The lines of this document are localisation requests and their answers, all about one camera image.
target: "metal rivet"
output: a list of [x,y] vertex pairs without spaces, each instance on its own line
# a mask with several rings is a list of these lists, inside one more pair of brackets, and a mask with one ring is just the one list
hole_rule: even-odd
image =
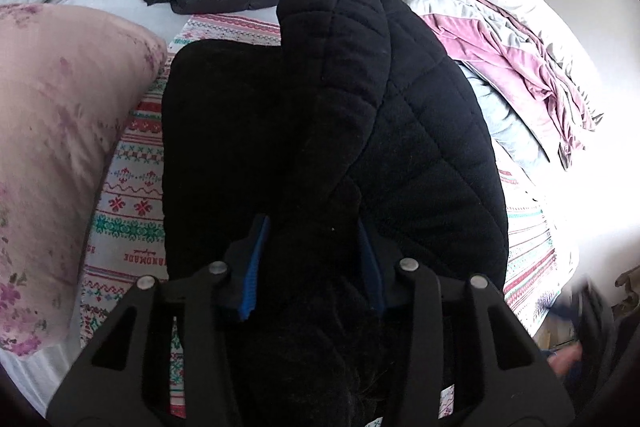
[[212,275],[222,275],[226,272],[226,263],[224,261],[213,261],[209,265],[209,273]]
[[469,279],[471,286],[474,288],[478,288],[479,290],[484,290],[487,286],[489,286],[489,281],[482,277],[481,275],[474,275]]
[[420,264],[413,257],[405,257],[400,260],[400,267],[405,272],[415,272]]
[[150,275],[143,275],[136,281],[136,286],[141,290],[149,290],[154,287],[156,280]]

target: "bed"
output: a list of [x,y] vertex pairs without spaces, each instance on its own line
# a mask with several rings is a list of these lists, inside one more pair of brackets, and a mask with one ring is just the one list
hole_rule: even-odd
[[[204,38],[267,45],[279,42],[274,8],[189,17],[172,13],[166,4],[147,7],[142,0],[47,1],[89,6],[143,25],[168,43],[170,54],[158,79],[133,112],[111,160],[90,226],[67,340],[26,360],[0,351],[4,371],[40,415],[44,415],[75,357],[132,282],[146,274],[166,279],[159,117],[172,56],[188,42]],[[504,291],[510,307],[533,335],[545,317],[546,305],[559,295],[578,263],[577,248],[564,230],[561,205],[550,197],[554,184],[561,183],[563,165],[557,150],[552,146],[545,149],[536,140],[531,126],[517,112],[510,111],[511,105],[505,103],[505,97],[491,82],[487,83],[484,74],[470,67],[468,61],[461,61],[460,66],[474,86],[490,130],[492,124],[513,122],[507,134],[503,128],[492,132],[510,223],[510,260]],[[487,116],[489,113],[500,116]],[[594,109],[593,114],[597,116],[598,110]],[[172,412],[183,415],[182,358],[177,341],[172,346],[171,390]],[[24,407],[20,414],[24,417]]]

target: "bed sheet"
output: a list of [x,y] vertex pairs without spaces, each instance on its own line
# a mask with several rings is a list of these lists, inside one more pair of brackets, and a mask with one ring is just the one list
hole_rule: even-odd
[[456,60],[476,94],[489,134],[535,183],[544,179],[552,164],[536,137],[495,87],[470,64]]
[[[178,15],[171,10],[169,3],[152,4],[147,6],[143,0],[48,0],[56,4],[73,4],[87,6],[112,13],[135,22],[162,37],[167,44],[180,32],[189,15]],[[275,7],[260,10],[246,10],[236,15],[251,17],[256,20],[278,23]]]
[[504,299],[533,337],[578,266],[578,247],[567,224],[539,185],[534,185],[492,139],[509,221],[509,260]]

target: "hand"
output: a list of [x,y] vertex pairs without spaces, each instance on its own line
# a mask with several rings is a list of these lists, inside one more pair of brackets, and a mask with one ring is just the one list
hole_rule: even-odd
[[563,347],[556,351],[556,354],[546,359],[553,369],[556,377],[565,377],[574,363],[582,359],[582,346],[580,343],[573,346]]

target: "mattress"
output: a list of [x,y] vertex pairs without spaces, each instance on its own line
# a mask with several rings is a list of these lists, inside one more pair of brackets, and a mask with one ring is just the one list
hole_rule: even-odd
[[[142,275],[166,279],[162,227],[161,100],[175,53],[199,39],[278,45],[276,24],[234,14],[192,16],[169,45],[158,79],[118,143],[92,219],[74,323],[69,339],[30,359],[0,351],[0,362],[42,414],[81,347]],[[494,142],[509,218],[510,256],[505,295],[531,335],[577,265],[577,253],[544,208],[544,196]],[[170,363],[172,413],[184,415],[182,352],[174,335]]]
[[[167,44],[171,43],[190,17],[189,15],[175,14],[169,3],[147,6],[143,0],[48,0],[47,2],[87,6],[118,15],[151,30],[162,37]],[[240,12],[239,15],[264,22],[278,22],[275,7],[247,10]]]

